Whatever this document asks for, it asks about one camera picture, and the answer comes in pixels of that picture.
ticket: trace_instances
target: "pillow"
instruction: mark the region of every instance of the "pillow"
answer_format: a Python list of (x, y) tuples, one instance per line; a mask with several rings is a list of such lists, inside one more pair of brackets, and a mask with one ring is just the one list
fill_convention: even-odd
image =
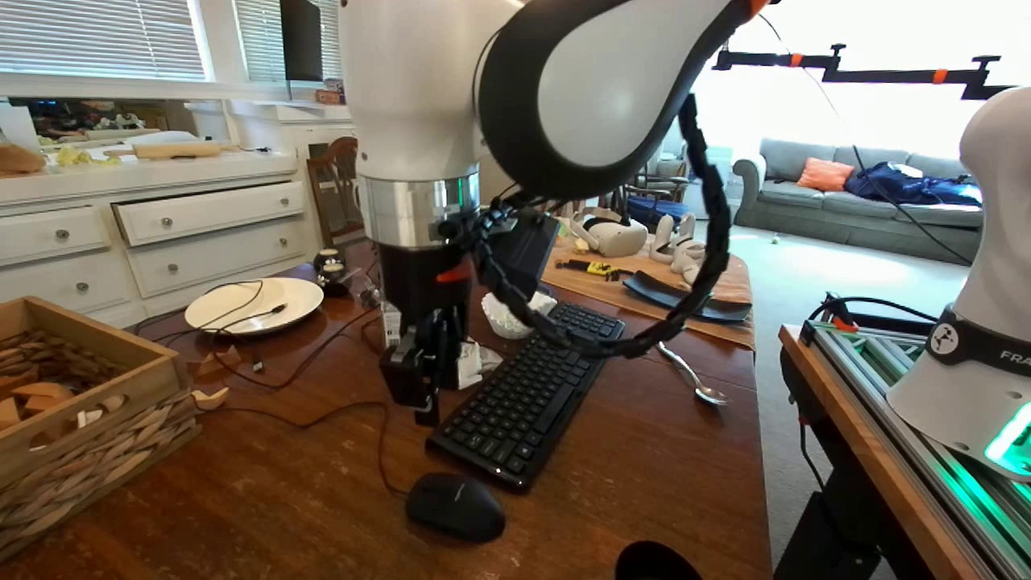
[(851, 163), (826, 162), (826, 156), (806, 156), (806, 166), (799, 173), (799, 185), (811, 191), (845, 191), (845, 179), (851, 176)]

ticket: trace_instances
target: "black keyboard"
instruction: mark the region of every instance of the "black keyboard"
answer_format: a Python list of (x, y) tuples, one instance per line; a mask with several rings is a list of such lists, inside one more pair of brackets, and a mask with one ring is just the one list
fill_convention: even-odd
[[(618, 318), (571, 304), (559, 304), (552, 318), (596, 337), (623, 335)], [(548, 464), (604, 367), (605, 362), (584, 362), (528, 335), (426, 443), (524, 488)]]

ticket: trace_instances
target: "couch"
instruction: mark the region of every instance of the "couch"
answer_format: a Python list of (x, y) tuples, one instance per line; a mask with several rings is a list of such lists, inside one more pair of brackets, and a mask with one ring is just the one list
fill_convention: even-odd
[(931, 156), (901, 147), (853, 147), (764, 137), (757, 154), (736, 162), (740, 176), (737, 225), (830, 239), (883, 250), (923, 255), (969, 264), (980, 244), (983, 213), (969, 202), (883, 202), (847, 191), (802, 185), (810, 156), (851, 166), (904, 163), (933, 176), (974, 173), (954, 156)]

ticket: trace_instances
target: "blue blanket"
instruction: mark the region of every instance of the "blue blanket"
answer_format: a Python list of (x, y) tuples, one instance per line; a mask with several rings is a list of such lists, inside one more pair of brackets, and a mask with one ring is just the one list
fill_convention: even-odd
[(933, 173), (915, 173), (890, 162), (853, 170), (845, 179), (845, 191), (868, 199), (883, 199), (883, 202), (968, 202), (968, 206), (983, 202), (980, 185), (968, 173), (933, 176)]

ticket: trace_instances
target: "cabinet drawer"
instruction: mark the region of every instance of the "cabinet drawer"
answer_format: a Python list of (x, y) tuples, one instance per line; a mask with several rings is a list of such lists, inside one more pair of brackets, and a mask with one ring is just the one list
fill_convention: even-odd
[(0, 300), (43, 297), (63, 309), (91, 313), (133, 304), (133, 277), (119, 255), (91, 250), (78, 258), (0, 270)]
[(0, 266), (107, 244), (110, 239), (95, 206), (0, 219)]
[(119, 202), (117, 215), (128, 244), (155, 244), (200, 231), (266, 223), (304, 213), (301, 184), (219, 191), (175, 199)]
[(143, 297), (157, 297), (237, 270), (298, 262), (304, 255), (304, 223), (280, 219), (250, 228), (196, 234), (187, 240), (147, 244), (133, 250), (135, 282)]

